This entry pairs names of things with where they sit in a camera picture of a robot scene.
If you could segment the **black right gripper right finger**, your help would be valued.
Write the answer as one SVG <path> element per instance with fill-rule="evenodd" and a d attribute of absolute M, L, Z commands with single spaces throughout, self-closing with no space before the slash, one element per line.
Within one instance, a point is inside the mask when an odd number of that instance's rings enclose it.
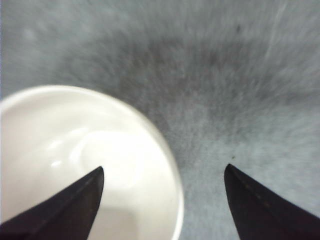
<path fill-rule="evenodd" d="M 228 206 L 241 240 L 318 240 L 320 219 L 232 164 L 224 170 Z"/>

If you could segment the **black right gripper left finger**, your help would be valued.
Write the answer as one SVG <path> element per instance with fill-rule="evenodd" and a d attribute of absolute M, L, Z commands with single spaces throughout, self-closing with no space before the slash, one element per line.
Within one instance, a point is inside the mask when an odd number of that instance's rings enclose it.
<path fill-rule="evenodd" d="M 46 201 L 2 223 L 2 240 L 86 240 L 104 189 L 97 167 Z"/>

